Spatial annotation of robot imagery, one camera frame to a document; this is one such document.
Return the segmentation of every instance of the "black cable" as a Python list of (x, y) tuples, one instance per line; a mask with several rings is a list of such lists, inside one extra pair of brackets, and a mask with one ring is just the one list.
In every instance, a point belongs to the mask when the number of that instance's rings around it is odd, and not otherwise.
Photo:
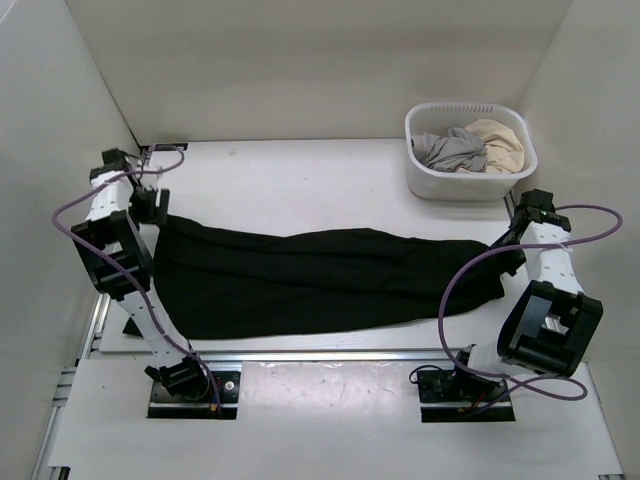
[(418, 384), (418, 379), (416, 378), (416, 381), (414, 382), (413, 380), (411, 380), (411, 377), (413, 377), (414, 373), (418, 373), (418, 371), (424, 370), (425, 368), (434, 368), (436, 370), (442, 371), (442, 369), (437, 365), (420, 365), (419, 367), (414, 368), (413, 370), (411, 370), (411, 373), (409, 374), (409, 382), (414, 384), (414, 385), (417, 385)]

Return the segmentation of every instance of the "gray cloth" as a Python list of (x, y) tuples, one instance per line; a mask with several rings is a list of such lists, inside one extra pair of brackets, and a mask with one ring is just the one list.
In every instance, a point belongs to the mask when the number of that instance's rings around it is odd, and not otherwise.
[(439, 172), (453, 172), (462, 167), (483, 172), (489, 163), (484, 142), (464, 128), (454, 127), (448, 137), (425, 133), (412, 137), (413, 152), (425, 167)]

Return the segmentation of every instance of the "beige cloth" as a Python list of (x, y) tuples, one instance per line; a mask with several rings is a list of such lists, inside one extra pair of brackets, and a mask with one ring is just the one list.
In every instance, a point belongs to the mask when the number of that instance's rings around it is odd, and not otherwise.
[[(487, 147), (489, 164), (483, 173), (518, 173), (524, 168), (524, 147), (509, 127), (495, 120), (480, 119), (465, 127)], [(469, 173), (463, 168), (456, 173)]]

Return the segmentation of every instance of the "black pants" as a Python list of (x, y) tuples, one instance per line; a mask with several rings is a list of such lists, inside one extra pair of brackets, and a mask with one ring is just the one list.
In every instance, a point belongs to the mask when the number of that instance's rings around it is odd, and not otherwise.
[[(283, 238), (169, 216), (156, 248), (155, 285), (189, 339), (344, 332), (436, 317), (449, 280), (487, 248), (369, 229)], [(503, 295), (489, 259), (462, 277), (447, 314)], [(124, 332), (137, 329), (129, 321)]]

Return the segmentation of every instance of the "folded garment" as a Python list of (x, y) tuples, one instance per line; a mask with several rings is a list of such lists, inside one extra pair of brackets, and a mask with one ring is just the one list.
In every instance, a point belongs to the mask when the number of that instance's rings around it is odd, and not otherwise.
[[(487, 148), (485, 173), (518, 173), (524, 168), (524, 147), (512, 129), (495, 120), (480, 119), (465, 127)], [(468, 172), (475, 170), (464, 167)]]
[(484, 142), (464, 128), (454, 127), (448, 137), (425, 133), (412, 137), (416, 159), (427, 168), (439, 172), (454, 172), (464, 168), (469, 172), (483, 172), (488, 164)]
[[(369, 229), (275, 237), (169, 216), (154, 283), (189, 339), (343, 332), (436, 317), (455, 272), (487, 248)], [(447, 315), (503, 296), (493, 265), (488, 259), (461, 278)], [(124, 332), (139, 334), (131, 321)]]

